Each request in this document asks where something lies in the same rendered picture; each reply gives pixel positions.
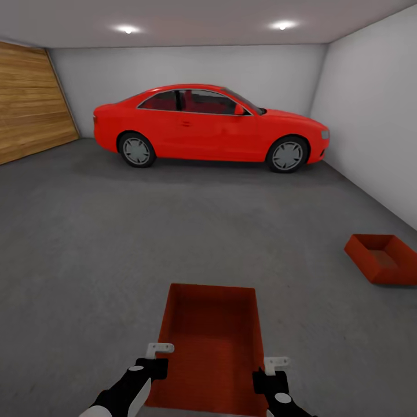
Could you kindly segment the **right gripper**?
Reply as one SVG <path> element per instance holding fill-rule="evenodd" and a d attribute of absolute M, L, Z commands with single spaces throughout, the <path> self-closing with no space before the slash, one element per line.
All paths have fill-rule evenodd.
<path fill-rule="evenodd" d="M 253 372 L 253 385 L 255 394 L 265 394 L 268 387 L 274 383 L 278 383 L 289 394 L 287 375 L 285 371 L 276 371 L 275 376 L 267 376 L 265 371 Z"/>

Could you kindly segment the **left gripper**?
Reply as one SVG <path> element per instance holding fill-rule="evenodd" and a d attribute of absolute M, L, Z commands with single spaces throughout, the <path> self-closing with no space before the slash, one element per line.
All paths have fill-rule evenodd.
<path fill-rule="evenodd" d="M 136 361 L 136 365 L 150 365 L 153 367 L 153 380 L 166 379 L 168 370 L 168 359 L 156 359 L 147 360 L 145 358 L 139 358 Z"/>

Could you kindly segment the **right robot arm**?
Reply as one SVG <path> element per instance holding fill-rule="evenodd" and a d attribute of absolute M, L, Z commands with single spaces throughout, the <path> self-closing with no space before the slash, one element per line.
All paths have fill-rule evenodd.
<path fill-rule="evenodd" d="M 253 372 L 255 394 L 265 394 L 269 408 L 267 417 L 313 417 L 304 409 L 296 406 L 289 396 L 285 371 L 275 371 L 275 367 L 289 367 L 288 357 L 265 357 L 265 370 Z"/>

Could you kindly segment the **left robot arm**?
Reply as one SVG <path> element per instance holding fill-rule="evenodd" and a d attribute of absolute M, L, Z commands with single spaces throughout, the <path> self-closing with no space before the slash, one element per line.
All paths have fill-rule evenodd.
<path fill-rule="evenodd" d="M 135 366 L 111 389 L 103 390 L 95 403 L 79 417 L 135 417 L 147 401 L 151 383 L 166 379 L 168 359 L 157 359 L 156 354 L 172 354 L 172 343 L 149 343 L 146 358 L 139 358 Z"/>

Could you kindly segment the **storage box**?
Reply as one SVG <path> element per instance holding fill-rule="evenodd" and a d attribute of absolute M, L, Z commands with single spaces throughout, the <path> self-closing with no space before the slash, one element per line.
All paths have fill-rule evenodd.
<path fill-rule="evenodd" d="M 417 253 L 395 235 L 353 234 L 344 250 L 371 283 L 417 285 Z M 382 265 L 372 251 L 395 266 Z"/>
<path fill-rule="evenodd" d="M 254 288 L 172 283 L 158 343 L 172 343 L 166 379 L 146 407 L 267 417 L 253 372 L 265 370 Z"/>

